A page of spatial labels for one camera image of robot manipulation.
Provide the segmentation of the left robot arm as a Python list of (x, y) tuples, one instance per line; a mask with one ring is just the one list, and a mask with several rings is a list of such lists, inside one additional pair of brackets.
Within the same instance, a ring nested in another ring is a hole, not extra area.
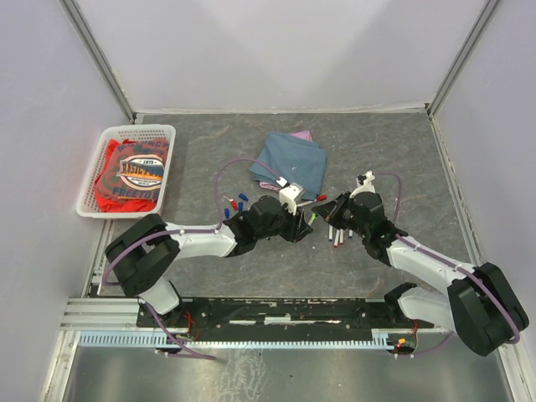
[(230, 258), (252, 251), (272, 237), (296, 243), (312, 232), (303, 210), (290, 212), (277, 198), (263, 196), (219, 226), (169, 224), (149, 214), (106, 247), (118, 286), (127, 297), (149, 304), (167, 327), (183, 321), (185, 308), (175, 286), (163, 276), (175, 260)]

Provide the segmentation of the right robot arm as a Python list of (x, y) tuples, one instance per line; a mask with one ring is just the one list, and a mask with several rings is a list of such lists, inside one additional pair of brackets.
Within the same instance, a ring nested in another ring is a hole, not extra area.
[(312, 211), (335, 229), (353, 231), (375, 260), (433, 287), (411, 286), (388, 301), (383, 315), (390, 326), (403, 327), (411, 319), (433, 323), (480, 356), (518, 343), (528, 327), (528, 315), (497, 265), (464, 263), (422, 245), (386, 217), (379, 194), (343, 193)]

